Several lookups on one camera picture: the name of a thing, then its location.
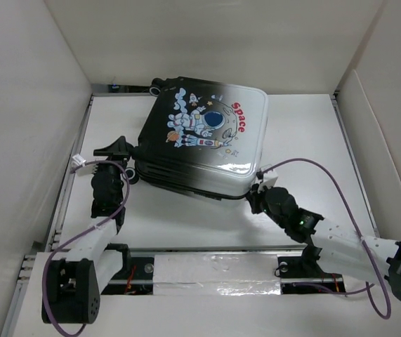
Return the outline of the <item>black space-print suitcase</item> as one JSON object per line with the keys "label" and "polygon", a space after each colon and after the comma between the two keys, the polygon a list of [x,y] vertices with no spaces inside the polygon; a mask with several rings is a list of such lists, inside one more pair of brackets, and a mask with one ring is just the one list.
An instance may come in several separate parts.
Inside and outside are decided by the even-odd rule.
{"label": "black space-print suitcase", "polygon": [[269,98],[259,88],[155,78],[155,102],[132,157],[144,181],[213,199],[241,199],[259,169]]}

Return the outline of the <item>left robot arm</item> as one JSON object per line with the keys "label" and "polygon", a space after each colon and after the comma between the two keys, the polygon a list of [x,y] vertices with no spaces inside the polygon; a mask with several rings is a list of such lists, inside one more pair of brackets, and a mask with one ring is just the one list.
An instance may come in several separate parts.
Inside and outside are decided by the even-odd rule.
{"label": "left robot arm", "polygon": [[101,292],[108,282],[127,277],[132,268],[126,244],[112,243],[125,220],[130,181],[127,164],[133,147],[124,136],[107,147],[94,150],[95,161],[85,161],[80,155],[72,158],[72,171],[92,165],[93,202],[88,229],[60,244],[56,258],[52,253],[44,265],[41,281],[41,319],[60,329],[62,324],[94,323],[100,309]]}

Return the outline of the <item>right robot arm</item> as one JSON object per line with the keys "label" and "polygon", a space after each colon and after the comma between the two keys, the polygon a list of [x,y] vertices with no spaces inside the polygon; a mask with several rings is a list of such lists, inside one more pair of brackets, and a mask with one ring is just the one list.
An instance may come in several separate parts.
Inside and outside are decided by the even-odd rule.
{"label": "right robot arm", "polygon": [[251,212],[264,213],[295,242],[305,244],[300,268],[384,286],[401,301],[401,240],[359,235],[318,213],[303,209],[283,187],[253,185],[246,194]]}

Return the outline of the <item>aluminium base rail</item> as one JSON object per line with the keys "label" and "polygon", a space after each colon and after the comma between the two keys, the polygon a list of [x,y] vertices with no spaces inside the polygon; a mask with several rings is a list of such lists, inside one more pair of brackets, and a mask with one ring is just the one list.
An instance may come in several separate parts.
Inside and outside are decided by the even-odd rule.
{"label": "aluminium base rail", "polygon": [[[79,150],[94,149],[119,136],[134,143],[154,98],[97,95],[79,136]],[[275,166],[277,184],[298,205],[346,229],[378,230],[362,189],[335,99],[326,94],[270,95],[262,162]],[[299,249],[245,201],[188,197],[145,182],[131,188],[124,226],[116,237],[134,253],[210,253]]]}

